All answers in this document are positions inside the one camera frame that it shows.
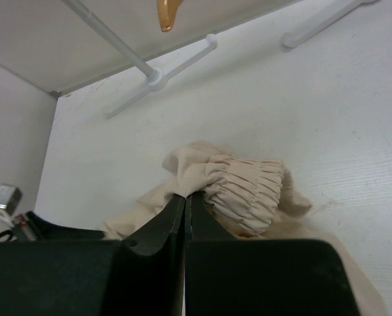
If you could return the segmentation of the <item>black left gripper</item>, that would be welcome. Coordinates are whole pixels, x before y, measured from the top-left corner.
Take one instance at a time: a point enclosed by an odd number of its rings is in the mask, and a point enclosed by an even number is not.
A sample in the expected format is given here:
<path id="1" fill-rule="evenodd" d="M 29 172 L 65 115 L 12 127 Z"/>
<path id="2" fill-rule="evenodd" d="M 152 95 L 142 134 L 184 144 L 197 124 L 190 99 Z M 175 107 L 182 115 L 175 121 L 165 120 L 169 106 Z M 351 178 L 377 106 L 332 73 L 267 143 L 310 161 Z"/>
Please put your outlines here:
<path id="1" fill-rule="evenodd" d="M 103 231 L 60 226 L 42 219 L 32 211 L 17 215 L 14 226 L 0 232 L 0 242 L 102 240 L 104 237 Z"/>

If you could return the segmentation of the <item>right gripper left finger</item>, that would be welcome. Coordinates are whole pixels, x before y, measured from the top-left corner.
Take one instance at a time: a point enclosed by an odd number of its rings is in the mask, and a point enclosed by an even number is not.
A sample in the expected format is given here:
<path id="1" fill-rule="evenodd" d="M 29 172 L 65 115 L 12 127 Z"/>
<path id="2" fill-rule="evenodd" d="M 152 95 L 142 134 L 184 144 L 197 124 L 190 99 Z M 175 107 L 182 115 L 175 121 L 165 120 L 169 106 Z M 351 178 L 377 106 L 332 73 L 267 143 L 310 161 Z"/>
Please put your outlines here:
<path id="1" fill-rule="evenodd" d="M 184 209 L 119 240 L 0 242 L 0 315 L 179 315 Z"/>

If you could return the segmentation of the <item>beige trousers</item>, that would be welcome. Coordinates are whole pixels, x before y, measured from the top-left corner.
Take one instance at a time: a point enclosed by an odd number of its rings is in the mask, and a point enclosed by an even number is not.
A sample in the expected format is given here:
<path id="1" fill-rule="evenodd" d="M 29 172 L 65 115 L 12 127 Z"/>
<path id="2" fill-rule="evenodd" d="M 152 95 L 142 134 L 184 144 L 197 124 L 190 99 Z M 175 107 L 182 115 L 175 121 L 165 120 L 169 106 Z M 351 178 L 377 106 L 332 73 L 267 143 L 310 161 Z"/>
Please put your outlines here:
<path id="1" fill-rule="evenodd" d="M 100 225 L 107 239 L 130 236 L 158 215 L 178 195 L 201 192 L 208 213 L 242 240 L 315 239 L 339 254 L 361 315 L 387 315 L 381 294 L 333 234 L 314 230 L 300 219 L 312 203 L 298 192 L 281 159 L 236 157 L 226 146 L 196 141 L 171 151 L 162 166 L 172 174 L 142 195 L 135 209 L 107 218 Z"/>

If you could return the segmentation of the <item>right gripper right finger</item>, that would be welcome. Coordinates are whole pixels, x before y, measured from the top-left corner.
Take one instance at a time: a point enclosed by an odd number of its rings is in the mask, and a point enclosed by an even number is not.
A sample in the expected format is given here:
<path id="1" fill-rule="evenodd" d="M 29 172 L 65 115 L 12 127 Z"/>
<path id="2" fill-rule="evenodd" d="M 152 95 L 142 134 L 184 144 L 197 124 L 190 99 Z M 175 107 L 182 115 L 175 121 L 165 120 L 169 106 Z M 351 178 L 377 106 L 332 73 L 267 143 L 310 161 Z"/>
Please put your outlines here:
<path id="1" fill-rule="evenodd" d="M 358 315 L 340 256 L 315 239 L 240 240 L 185 203 L 187 315 Z"/>

